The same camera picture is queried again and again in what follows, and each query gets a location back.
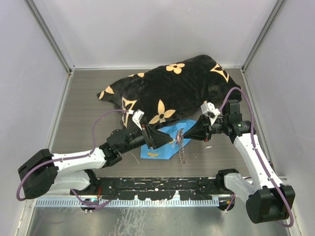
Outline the large metal keyring with rings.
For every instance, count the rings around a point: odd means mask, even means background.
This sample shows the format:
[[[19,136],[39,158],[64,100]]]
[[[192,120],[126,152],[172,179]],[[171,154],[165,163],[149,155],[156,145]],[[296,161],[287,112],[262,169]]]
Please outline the large metal keyring with rings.
[[[181,128],[177,132],[176,144],[179,146],[179,159],[182,164],[185,164],[185,151],[184,151],[184,129]]]

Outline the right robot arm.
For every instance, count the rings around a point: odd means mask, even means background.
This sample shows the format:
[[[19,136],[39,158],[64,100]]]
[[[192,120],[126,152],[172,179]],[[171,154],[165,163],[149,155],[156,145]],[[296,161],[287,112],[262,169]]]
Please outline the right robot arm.
[[[295,191],[276,175],[264,155],[252,122],[243,120],[237,100],[228,100],[223,109],[204,102],[202,115],[196,124],[184,134],[185,139],[207,142],[212,135],[225,134],[243,158],[250,173],[242,177],[236,169],[219,170],[216,188],[220,193],[229,191],[246,205],[249,219],[255,223],[289,220],[293,225],[292,205]]]

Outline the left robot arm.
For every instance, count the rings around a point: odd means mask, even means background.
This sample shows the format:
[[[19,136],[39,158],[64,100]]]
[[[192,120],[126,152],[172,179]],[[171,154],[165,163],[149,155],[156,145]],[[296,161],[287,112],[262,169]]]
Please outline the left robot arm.
[[[116,129],[104,144],[88,151],[57,154],[41,149],[18,169],[20,184],[16,198],[30,200],[64,189],[92,195],[98,190],[94,169],[114,166],[122,160],[122,154],[143,145],[157,149],[171,141],[169,134],[144,125],[135,132]]]

